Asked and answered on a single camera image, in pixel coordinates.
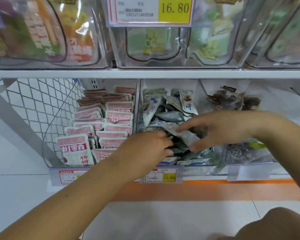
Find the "hand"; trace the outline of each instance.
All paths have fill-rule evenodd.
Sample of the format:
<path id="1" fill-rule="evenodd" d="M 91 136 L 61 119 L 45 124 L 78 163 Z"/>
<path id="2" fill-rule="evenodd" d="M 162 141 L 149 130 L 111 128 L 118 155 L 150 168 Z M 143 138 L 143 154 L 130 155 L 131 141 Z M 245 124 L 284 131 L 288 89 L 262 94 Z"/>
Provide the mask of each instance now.
<path id="1" fill-rule="evenodd" d="M 142 178 L 173 152 L 173 142 L 163 131 L 148 131 L 129 136 L 105 161 L 111 159 L 128 182 Z"/>
<path id="2" fill-rule="evenodd" d="M 265 111 L 220 110 L 196 116 L 180 125 L 177 131 L 191 127 L 205 127 L 208 130 L 208 136 L 191 146 L 190 149 L 196 152 L 256 138 L 264 132 L 264 127 L 278 121 L 278 118 L 281 117 Z"/>

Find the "barcode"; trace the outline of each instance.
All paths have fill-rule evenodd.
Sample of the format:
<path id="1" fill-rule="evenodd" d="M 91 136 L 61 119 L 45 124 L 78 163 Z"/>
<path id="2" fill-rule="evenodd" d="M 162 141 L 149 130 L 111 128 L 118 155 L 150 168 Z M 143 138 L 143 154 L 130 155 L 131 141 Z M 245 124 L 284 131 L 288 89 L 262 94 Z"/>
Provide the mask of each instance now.
<path id="1" fill-rule="evenodd" d="M 126 8 L 126 12 L 142 12 L 141 8 Z"/>

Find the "white shelf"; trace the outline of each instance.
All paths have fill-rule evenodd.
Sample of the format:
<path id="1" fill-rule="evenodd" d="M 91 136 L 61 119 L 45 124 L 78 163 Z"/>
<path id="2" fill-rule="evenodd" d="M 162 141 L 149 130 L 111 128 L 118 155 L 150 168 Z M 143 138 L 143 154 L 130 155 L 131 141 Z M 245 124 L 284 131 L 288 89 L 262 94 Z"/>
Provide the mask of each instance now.
<path id="1" fill-rule="evenodd" d="M 300 79 L 300 70 L 0 70 L 0 78 Z"/>

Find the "person's left hand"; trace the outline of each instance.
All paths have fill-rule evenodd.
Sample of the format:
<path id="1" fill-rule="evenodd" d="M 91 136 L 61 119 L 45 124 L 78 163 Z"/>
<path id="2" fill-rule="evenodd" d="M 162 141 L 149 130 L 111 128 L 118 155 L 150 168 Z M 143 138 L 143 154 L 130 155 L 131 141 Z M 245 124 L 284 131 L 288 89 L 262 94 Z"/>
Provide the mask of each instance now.
<path id="1" fill-rule="evenodd" d="M 147 175 L 165 157 L 172 157 L 172 150 L 166 149 L 172 145 L 163 131 L 137 133 L 129 136 L 105 161 L 112 160 L 125 172 L 128 181 L 134 181 Z"/>

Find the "person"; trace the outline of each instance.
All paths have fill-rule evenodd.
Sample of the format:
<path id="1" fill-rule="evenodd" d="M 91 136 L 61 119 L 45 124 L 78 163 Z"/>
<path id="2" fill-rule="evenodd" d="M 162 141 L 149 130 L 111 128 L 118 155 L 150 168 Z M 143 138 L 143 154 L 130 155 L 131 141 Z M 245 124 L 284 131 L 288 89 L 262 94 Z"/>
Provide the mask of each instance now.
<path id="1" fill-rule="evenodd" d="M 196 116 L 178 130 L 191 127 L 208 129 L 208 136 L 194 143 L 192 151 L 258 139 L 300 187 L 300 126 L 292 121 L 264 111 L 217 111 Z M 167 149 L 172 144 L 163 131 L 130 136 L 111 156 L 8 226 L 0 240 L 78 239 L 121 188 L 173 155 Z M 300 215 L 285 208 L 272 209 L 234 238 L 300 239 Z"/>

